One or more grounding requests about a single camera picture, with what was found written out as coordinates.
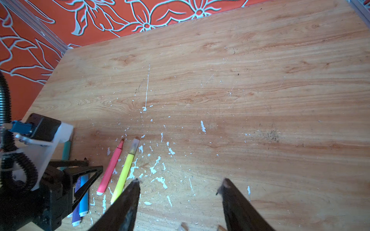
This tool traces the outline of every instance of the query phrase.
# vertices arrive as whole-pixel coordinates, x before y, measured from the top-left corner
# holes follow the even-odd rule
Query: white mounting bracket
[[[34,140],[20,134],[16,135],[16,138],[19,138],[22,142],[27,144],[26,147],[19,148],[19,150],[23,152],[28,158],[30,158],[32,163],[36,166],[38,172],[37,183],[31,189],[31,191],[38,189],[41,177],[43,176],[58,143],[67,142],[72,132],[73,126],[62,122],[61,125],[58,127],[58,130],[55,133],[52,142]],[[15,180],[21,180],[23,182],[26,181],[26,176],[22,169],[14,170],[13,176]]]

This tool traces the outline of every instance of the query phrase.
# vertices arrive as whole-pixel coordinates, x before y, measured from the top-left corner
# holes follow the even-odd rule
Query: teal marker
[[[70,152],[71,152],[72,135],[73,135],[73,132],[70,136],[70,139],[67,142],[64,143],[62,160],[69,160],[69,156],[70,156]],[[67,167],[60,167],[60,170],[63,171],[66,168]]]

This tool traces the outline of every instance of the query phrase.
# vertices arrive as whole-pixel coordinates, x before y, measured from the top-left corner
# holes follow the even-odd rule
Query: wall
[[[0,69],[10,88],[13,119],[22,119],[62,54],[0,2]]]
[[[259,3],[265,0],[12,0],[22,4],[69,48],[89,45]],[[14,119],[21,119],[62,53],[0,5],[0,69],[11,89]]]
[[[22,0],[71,47],[84,46],[265,0]]]

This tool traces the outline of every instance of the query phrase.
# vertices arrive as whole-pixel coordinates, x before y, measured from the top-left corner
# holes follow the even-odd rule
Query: black cable
[[[2,126],[3,123],[11,122],[10,108],[9,87],[3,73],[0,71],[0,126]],[[1,133],[1,148],[3,152],[12,152],[17,150],[13,133],[6,129]],[[13,180],[12,171],[6,171],[6,169],[11,169],[13,167],[14,162],[23,169],[26,175],[26,182]],[[38,174],[35,165],[24,153],[3,155],[0,172],[0,182],[2,187],[16,193],[23,193],[31,190],[35,186],[37,178]]]

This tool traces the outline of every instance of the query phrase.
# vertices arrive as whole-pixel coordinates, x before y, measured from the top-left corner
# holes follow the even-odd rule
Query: wood grain
[[[224,177],[276,230],[367,230],[369,44],[346,1],[269,1],[69,50],[29,113],[73,124],[71,158],[91,165],[107,167],[122,135],[125,151],[145,135],[135,230],[225,227]],[[98,184],[92,213],[59,230],[99,219]]]

